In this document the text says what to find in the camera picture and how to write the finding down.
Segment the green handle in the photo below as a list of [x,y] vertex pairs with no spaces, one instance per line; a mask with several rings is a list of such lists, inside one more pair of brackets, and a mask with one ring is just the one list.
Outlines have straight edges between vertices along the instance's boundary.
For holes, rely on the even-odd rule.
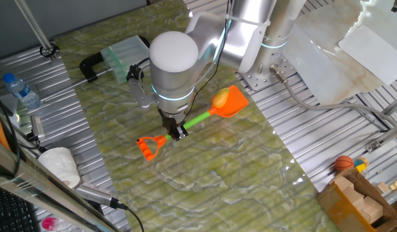
[[194,119],[191,119],[189,122],[186,122],[184,128],[188,129],[196,125],[197,123],[203,121],[204,119],[207,119],[208,117],[210,117],[210,112],[206,111],[200,114],[199,116],[195,117]]

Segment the pink object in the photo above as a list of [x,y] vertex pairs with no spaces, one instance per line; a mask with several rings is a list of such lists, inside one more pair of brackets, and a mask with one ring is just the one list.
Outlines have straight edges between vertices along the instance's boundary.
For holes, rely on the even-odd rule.
[[51,218],[48,217],[41,222],[41,225],[43,226],[44,229],[47,229],[49,231],[53,231],[55,229],[55,223],[57,222],[56,218]]

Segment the keyboard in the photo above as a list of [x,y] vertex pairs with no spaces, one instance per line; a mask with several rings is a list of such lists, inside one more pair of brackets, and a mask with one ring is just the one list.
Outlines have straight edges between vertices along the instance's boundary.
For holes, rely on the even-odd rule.
[[38,232],[32,204],[0,188],[0,232]]

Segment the clear plastic box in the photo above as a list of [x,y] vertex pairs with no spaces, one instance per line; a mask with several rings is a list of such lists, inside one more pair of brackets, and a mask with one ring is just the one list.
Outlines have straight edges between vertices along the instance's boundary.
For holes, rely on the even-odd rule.
[[148,57],[148,48],[138,36],[133,36],[101,50],[104,62],[113,69],[119,84],[126,82],[130,65]]

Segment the plastic bottle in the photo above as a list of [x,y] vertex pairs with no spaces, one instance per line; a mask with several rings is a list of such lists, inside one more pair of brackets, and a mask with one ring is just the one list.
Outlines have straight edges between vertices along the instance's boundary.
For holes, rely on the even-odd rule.
[[31,91],[30,87],[20,78],[16,78],[12,73],[4,75],[6,89],[10,91],[28,109],[35,109],[39,106],[38,95]]

